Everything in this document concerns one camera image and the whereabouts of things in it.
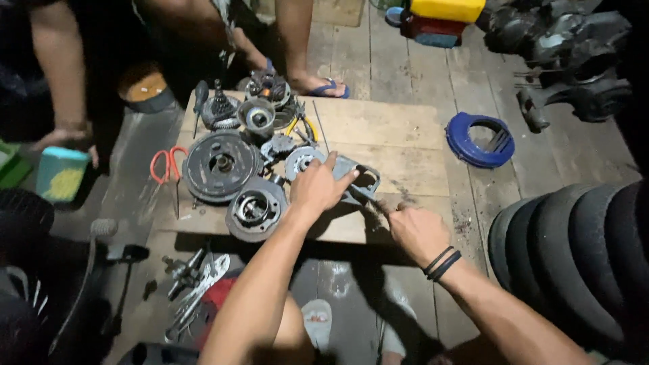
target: bracelet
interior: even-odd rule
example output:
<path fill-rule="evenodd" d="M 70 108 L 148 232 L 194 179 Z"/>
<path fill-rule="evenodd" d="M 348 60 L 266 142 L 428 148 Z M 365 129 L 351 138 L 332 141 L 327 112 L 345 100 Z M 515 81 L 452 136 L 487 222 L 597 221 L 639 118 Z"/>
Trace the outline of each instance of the bracelet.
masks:
<path fill-rule="evenodd" d="M 439 256 L 435 258 L 435 260 L 433 260 L 433 262 L 430 263 L 430 265 L 428 265 L 425 269 L 422 269 L 421 271 L 424 272 L 424 275 L 430 274 L 430 270 L 432 270 L 433 267 L 435 267 L 435 265 L 442 259 L 442 257 L 444 257 L 444 255 L 446 255 L 452 249 L 454 249 L 453 246 L 448 246 L 444 251 L 442 251 L 442 253 L 439 254 Z"/>
<path fill-rule="evenodd" d="M 457 260 L 462 257 L 462 254 L 459 251 L 455 251 L 453 255 L 449 256 L 443 263 L 442 265 L 439 265 L 438 268 L 436 268 L 432 273 L 428 274 L 428 280 L 433 280 L 433 282 L 437 282 L 442 275 L 448 270 L 448 268 L 455 264 Z"/>

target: forearm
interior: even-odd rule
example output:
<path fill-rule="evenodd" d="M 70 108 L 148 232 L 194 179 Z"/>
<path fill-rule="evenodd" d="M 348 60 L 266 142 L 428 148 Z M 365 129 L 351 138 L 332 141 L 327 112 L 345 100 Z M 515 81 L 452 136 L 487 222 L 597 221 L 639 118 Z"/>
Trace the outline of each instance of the forearm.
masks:
<path fill-rule="evenodd" d="M 244 364 L 253 349 L 271 347 L 282 321 L 295 261 L 315 218 L 297 207 L 288 208 L 228 294 L 199 365 Z"/>
<path fill-rule="evenodd" d="M 86 119 L 86 70 L 74 13 L 65 1 L 31 10 L 36 58 L 49 85 L 59 128 L 79 128 Z"/>
<path fill-rule="evenodd" d="M 514 365 L 592 364 L 568 336 L 460 259 L 440 283 Z"/>

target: pliers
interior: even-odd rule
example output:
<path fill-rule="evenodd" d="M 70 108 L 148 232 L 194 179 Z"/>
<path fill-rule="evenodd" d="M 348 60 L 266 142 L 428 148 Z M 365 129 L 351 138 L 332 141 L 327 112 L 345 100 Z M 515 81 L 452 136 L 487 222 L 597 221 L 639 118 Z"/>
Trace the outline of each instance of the pliers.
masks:
<path fill-rule="evenodd" d="M 295 128 L 295 125 L 297 124 L 298 120 L 302 120 L 304 124 L 304 129 L 306 129 L 306 135 L 312 142 L 318 142 L 318 132 L 317 129 L 313 126 L 313 123 L 309 120 L 309 118 L 306 116 L 306 112 L 304 111 L 304 106 L 306 105 L 306 102 L 303 102 L 300 104 L 300 101 L 295 99 L 295 103 L 297 104 L 297 109 L 295 111 L 295 118 L 293 121 L 288 125 L 286 128 L 286 135 L 289 135 L 293 129 Z"/>

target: screwdriver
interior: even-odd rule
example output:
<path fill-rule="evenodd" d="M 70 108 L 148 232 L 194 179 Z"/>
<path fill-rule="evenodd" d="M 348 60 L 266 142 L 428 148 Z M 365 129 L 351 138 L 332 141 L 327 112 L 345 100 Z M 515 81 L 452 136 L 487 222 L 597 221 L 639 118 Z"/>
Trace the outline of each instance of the screwdriver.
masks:
<path fill-rule="evenodd" d="M 201 115 L 202 105 L 207 101 L 208 93 L 210 87 L 207 85 L 205 80 L 199 81 L 194 89 L 194 96 L 196 101 L 194 102 L 194 114 L 196 114 L 196 122 L 194 123 L 194 139 L 196 139 L 196 130 L 199 128 L 199 116 Z"/>

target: black tire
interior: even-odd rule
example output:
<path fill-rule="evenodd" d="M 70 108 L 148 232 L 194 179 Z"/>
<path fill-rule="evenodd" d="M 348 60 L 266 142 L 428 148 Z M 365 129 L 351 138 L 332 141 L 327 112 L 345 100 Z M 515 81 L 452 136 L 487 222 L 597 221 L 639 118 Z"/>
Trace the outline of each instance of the black tire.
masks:
<path fill-rule="evenodd" d="M 550 321 L 556 319 L 556 312 L 546 294 L 534 277 L 528 253 L 528 226 L 530 218 L 539 203 L 549 194 L 538 197 L 521 207 L 509 223 L 507 231 L 507 265 L 511 274 L 512 294 L 524 301 L 540 315 Z"/>
<path fill-rule="evenodd" d="M 637 197 L 642 183 L 631 184 L 615 194 L 606 211 L 605 236 L 613 272 L 622 291 L 646 318 L 649 261 L 638 231 L 638 224 L 646 224 L 646 220 L 637 214 L 637 204 L 640 203 Z"/>
<path fill-rule="evenodd" d="M 570 212 L 591 188 L 570 185 L 542 201 L 530 221 L 528 248 L 541 288 L 561 305 L 565 315 L 573 318 L 575 328 L 581 328 L 579 341 L 586 346 L 611 349 L 624 343 L 624 332 L 583 281 L 568 236 Z"/>
<path fill-rule="evenodd" d="M 489 251 L 489 261 L 493 268 L 493 273 L 503 289 L 511 293 L 511 276 L 505 254 L 505 241 L 509 227 L 509 221 L 516 211 L 525 203 L 532 200 L 531 198 L 517 201 L 498 213 L 489 228 L 487 238 L 487 250 Z"/>
<path fill-rule="evenodd" d="M 604 219 L 618 186 L 602 185 L 584 194 L 570 214 L 570 248 L 583 281 L 597 301 L 617 320 L 624 321 L 627 313 L 622 290 L 609 261 Z"/>

